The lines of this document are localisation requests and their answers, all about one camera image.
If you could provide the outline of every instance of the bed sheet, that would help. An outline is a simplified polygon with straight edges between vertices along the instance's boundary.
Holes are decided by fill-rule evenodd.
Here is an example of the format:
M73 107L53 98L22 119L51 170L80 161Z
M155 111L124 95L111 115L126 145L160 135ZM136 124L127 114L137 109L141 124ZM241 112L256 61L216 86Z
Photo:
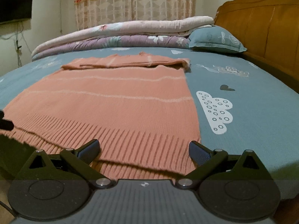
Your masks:
M229 154L253 149L278 184L282 199L299 193L299 94L236 56L157 47L105 48L49 56L0 77L0 109L23 89L75 58L141 51L191 60L186 80L197 108L203 145L222 148Z

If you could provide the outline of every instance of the wire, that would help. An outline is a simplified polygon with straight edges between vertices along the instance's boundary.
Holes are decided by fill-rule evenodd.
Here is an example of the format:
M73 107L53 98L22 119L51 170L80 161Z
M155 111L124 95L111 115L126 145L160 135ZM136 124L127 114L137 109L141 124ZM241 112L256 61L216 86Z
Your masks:
M3 40L9 40L9 39L11 39L13 36L15 36L15 35L12 35L12 36L10 36L10 37L8 37L8 38L5 38L5 37L3 37L3 36L0 35L0 39L3 39Z
M28 44L27 44L27 41L25 40L24 35L23 35L23 30L24 30L23 22L21 22L21 24L22 24L22 31L21 31L22 38L23 38L23 40L24 40L24 42L25 42L25 44L26 44L26 46L27 46L27 49L28 49L28 50L30 51L30 53L32 54L32 51L31 51L31 49L29 48L29 46L28 46Z
M60 33L62 34L62 9L61 9L61 0L59 2L59 8L60 8Z
M19 47L18 33L19 33L19 23L17 23L16 40L13 40L13 41L15 43L15 50L17 52L17 57L18 57L18 67L21 67L22 66L22 61L20 58L20 47L21 46Z
M31 51L31 49L29 48L29 46L28 46L28 44L27 44L27 41L26 41L25 38L24 38L23 33L21 33L21 35L22 35L22 38L23 38L23 40L24 40L24 42L25 42L25 44L26 44L27 49L28 49L29 52L32 54L32 51Z
M0 201L0 205L3 206L7 211L9 211L10 214L12 214L14 217L17 217L14 211L9 208L6 204L4 204L2 201Z

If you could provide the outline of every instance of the white cloud print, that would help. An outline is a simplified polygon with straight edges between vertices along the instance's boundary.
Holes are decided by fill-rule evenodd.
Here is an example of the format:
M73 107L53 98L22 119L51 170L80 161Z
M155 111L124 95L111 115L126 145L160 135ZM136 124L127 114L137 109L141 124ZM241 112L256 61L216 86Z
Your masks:
M227 99L213 98L204 91L196 92L196 96L212 131L217 135L224 134L227 131L225 124L233 121L233 116L227 111L233 107L233 104Z

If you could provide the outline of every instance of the floor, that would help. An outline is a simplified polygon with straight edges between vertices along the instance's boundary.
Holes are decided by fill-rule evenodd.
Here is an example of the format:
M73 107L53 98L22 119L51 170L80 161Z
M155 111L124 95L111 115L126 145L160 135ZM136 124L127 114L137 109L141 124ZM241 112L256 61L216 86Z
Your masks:
M7 192L10 183L0 176L0 200L8 204ZM282 201L274 216L277 224L298 224L299 221L299 195L292 200ZM8 224L13 216L0 206L0 224Z
M9 206L7 192L10 183L0 176L0 200ZM2 206L0 206L0 224L8 224L13 220L13 216Z

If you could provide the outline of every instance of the wooden headboard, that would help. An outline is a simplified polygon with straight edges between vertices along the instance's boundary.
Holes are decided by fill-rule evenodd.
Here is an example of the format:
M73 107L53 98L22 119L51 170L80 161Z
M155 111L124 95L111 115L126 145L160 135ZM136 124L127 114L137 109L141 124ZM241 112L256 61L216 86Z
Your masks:
M214 21L248 49L245 59L299 92L299 0L228 1Z

